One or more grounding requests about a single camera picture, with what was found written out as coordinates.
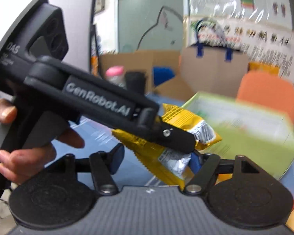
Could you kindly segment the person's left hand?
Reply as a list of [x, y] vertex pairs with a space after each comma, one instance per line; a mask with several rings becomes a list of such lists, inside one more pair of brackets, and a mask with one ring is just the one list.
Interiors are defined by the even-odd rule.
[[[9, 101], [0, 99], [0, 123], [14, 121], [17, 108]], [[57, 156], [52, 143], [32, 149], [19, 149], [9, 153], [0, 150], [0, 173], [12, 183], [20, 185], [41, 171]]]

